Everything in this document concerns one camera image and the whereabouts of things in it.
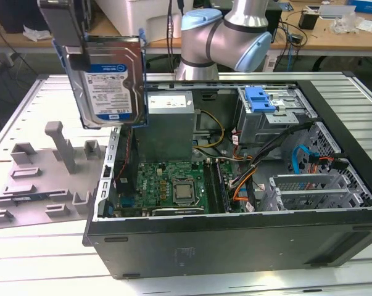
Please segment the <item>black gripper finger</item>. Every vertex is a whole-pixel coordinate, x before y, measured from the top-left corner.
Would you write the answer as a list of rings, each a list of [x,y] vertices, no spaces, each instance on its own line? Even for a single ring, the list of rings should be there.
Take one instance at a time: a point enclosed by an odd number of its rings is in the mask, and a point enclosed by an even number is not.
[[[58,46],[62,46],[72,70],[88,71],[91,65],[86,49],[81,1],[38,1],[38,7]]]

